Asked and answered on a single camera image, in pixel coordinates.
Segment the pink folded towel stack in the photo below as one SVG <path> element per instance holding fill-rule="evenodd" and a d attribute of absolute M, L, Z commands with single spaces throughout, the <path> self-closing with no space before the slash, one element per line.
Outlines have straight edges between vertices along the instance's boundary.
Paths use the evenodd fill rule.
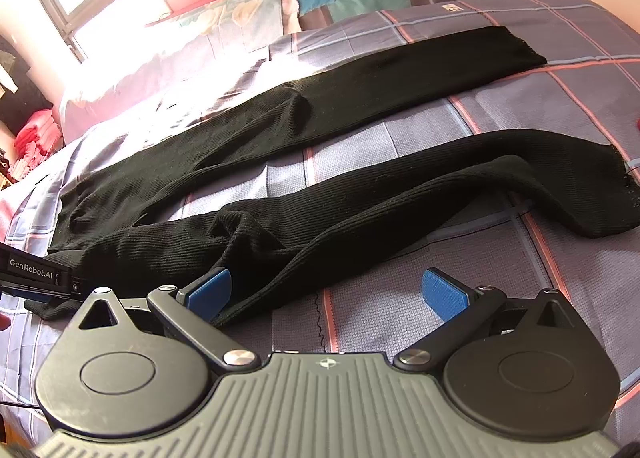
<path fill-rule="evenodd" d="M 55 152 L 62 132 L 51 110 L 36 111 L 14 139 L 16 160 L 9 174 L 19 181 Z"/>

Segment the hanging dark clothes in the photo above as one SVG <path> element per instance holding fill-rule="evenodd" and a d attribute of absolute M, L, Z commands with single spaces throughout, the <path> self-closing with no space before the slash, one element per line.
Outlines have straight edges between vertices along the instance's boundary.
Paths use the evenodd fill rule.
<path fill-rule="evenodd" d="M 16 136 L 26 125 L 32 114 L 40 110 L 51 110 L 53 103 L 44 97 L 38 86 L 29 78 L 30 66 L 14 46 L 3 36 L 1 43 L 1 66 L 12 78 L 16 92 L 2 84 L 1 121 Z"/>

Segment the plaid purple bed sheet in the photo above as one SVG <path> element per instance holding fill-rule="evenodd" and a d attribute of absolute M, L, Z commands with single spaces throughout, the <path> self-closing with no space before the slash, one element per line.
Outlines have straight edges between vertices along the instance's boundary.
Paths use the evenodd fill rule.
<path fill-rule="evenodd" d="M 119 296 L 228 268 L 260 355 L 438 326 L 422 278 L 562 292 L 639 436 L 639 36 L 586 0 L 380 11 L 228 61 L 93 126 L 2 192 L 1 238 Z"/>

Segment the pale floral pillow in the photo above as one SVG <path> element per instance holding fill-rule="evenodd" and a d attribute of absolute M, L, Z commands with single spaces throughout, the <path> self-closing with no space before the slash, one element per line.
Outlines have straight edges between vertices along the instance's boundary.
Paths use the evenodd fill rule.
<path fill-rule="evenodd" d="M 214 0 L 154 24 L 156 38 L 186 44 L 204 35 L 215 48 L 254 50 L 300 31 L 297 0 Z"/>

